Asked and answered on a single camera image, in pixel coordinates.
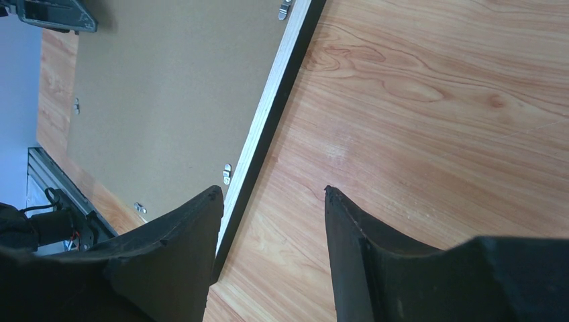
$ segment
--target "black object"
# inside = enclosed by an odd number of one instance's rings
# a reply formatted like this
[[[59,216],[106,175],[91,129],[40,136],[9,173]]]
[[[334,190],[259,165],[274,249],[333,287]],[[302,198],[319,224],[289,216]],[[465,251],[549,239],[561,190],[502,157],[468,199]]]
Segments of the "black object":
[[[0,246],[35,252],[38,247],[70,240],[80,251],[115,237],[96,214],[84,216],[60,190],[46,189],[51,204],[18,211],[0,203]],[[27,211],[54,208],[27,218]]]
[[[229,250],[231,249],[231,245],[233,244],[233,240],[237,234],[237,230],[241,219],[243,218],[243,214],[245,213],[245,209],[247,208],[249,198],[253,193],[255,182],[261,172],[270,143],[274,137],[280,117],[285,110],[287,101],[289,100],[289,95],[291,94],[293,85],[297,79],[302,61],[306,56],[308,45],[310,44],[325,3],[326,0],[311,0],[310,2],[310,7],[308,8],[308,12],[306,13],[303,25],[300,29],[297,42],[295,43],[295,47],[293,48],[287,67],[284,70],[272,107],[268,112],[267,120],[263,126],[259,142],[257,143],[255,152],[253,153],[251,164],[247,169],[247,174],[245,175],[243,185],[239,192],[239,197],[235,202],[233,213],[231,214],[229,223],[227,224],[227,229],[225,230],[219,245],[217,257],[215,258],[215,265],[213,267],[212,284],[219,280],[219,276],[223,270],[223,265],[225,264],[227,255],[229,255]]]
[[[569,241],[425,245],[326,188],[338,321],[569,321]]]
[[[0,316],[10,321],[201,321],[222,216],[221,189],[213,186],[87,252],[39,258],[0,248]]]
[[[0,17],[7,8],[30,25],[58,32],[96,32],[97,20],[80,0],[0,0]]]

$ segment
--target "wood grain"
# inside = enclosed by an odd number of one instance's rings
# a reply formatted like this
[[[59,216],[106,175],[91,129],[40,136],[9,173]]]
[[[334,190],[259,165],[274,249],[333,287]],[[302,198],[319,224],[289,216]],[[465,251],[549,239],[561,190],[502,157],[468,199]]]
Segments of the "wood grain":
[[[327,184],[439,248],[569,237],[568,17],[569,1],[329,0],[205,321],[335,319]]]

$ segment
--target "cardboard sheet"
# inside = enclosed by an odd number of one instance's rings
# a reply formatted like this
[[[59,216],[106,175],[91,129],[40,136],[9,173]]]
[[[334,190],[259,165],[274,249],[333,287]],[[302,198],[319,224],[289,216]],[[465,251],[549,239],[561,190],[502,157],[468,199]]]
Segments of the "cardboard sheet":
[[[89,0],[68,155],[146,220],[223,184],[287,25],[280,1]]]

